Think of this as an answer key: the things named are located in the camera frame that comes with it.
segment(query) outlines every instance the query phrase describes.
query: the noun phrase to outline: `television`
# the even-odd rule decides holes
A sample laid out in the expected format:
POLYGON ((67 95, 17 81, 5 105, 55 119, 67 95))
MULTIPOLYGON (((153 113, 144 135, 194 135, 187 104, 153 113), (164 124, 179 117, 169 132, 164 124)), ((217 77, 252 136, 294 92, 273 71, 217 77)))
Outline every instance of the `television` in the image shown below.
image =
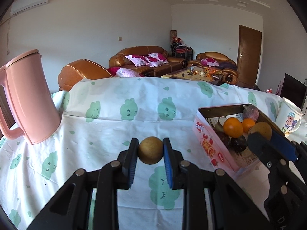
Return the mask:
POLYGON ((289 99, 302 110, 306 94, 307 86, 286 73, 280 96, 289 99))

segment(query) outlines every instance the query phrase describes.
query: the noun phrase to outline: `brown wooden door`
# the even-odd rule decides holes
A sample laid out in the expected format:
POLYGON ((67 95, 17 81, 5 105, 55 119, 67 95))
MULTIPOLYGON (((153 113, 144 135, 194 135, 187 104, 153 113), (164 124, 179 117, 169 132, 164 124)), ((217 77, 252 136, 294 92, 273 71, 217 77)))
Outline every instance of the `brown wooden door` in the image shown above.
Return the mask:
POLYGON ((239 25, 238 83, 250 87, 256 83, 261 53, 261 32, 239 25))

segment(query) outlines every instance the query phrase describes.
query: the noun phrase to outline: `red label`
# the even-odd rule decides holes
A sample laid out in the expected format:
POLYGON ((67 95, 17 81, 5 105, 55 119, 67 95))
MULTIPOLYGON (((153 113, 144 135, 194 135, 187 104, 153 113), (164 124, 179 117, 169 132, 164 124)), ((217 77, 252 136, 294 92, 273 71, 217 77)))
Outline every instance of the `red label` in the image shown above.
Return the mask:
POLYGON ((195 127, 198 129, 199 132, 203 132, 204 131, 204 125, 199 123, 199 122, 197 122, 195 124, 195 127))
POLYGON ((224 161, 224 158, 223 158, 223 156, 222 156, 221 152, 219 152, 217 155, 219 156, 219 158, 220 158, 220 159, 221 159, 221 161, 223 162, 223 161, 224 161))

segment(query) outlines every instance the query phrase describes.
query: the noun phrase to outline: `coffee table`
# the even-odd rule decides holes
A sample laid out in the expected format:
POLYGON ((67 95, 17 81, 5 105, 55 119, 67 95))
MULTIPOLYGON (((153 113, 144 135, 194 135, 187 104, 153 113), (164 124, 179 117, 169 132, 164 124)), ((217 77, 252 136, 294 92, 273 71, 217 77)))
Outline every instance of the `coffee table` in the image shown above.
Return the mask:
MULTIPOLYGON (((187 75, 187 72, 190 70, 189 67, 180 69, 178 71, 162 75, 161 78, 166 78, 166 79, 185 79, 185 80, 195 80, 195 81, 207 81, 213 85, 221 85, 224 82, 222 81, 222 74, 215 74, 215 76, 219 77, 220 79, 216 79, 214 77, 205 77, 205 76, 200 76, 199 74, 194 74, 194 75, 187 75)), ((194 67, 194 70, 196 71, 203 71, 202 68, 200 67, 194 67)))

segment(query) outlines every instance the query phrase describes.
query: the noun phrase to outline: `pink floral pillow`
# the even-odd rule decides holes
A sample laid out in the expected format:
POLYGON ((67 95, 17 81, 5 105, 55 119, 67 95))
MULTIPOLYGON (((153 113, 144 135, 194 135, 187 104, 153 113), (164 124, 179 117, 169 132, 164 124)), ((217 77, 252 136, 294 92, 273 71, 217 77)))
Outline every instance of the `pink floral pillow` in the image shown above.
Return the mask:
POLYGON ((126 55, 126 58, 130 60, 136 67, 149 66, 149 63, 147 62, 144 56, 133 54, 133 55, 126 55))
POLYGON ((202 59, 201 62, 203 64, 203 66, 214 67, 214 66, 219 65, 218 62, 213 58, 202 59))
POLYGON ((158 66, 162 65, 162 62, 159 59, 156 59, 154 57, 145 56, 145 59, 149 63, 150 67, 158 67, 158 66))
POLYGON ((119 68, 116 72, 115 77, 120 78, 130 78, 130 77, 141 77, 139 73, 134 70, 127 69, 127 68, 119 68))
POLYGON ((150 53, 148 56, 160 60, 162 62, 162 64, 168 63, 167 59, 161 53, 150 53))

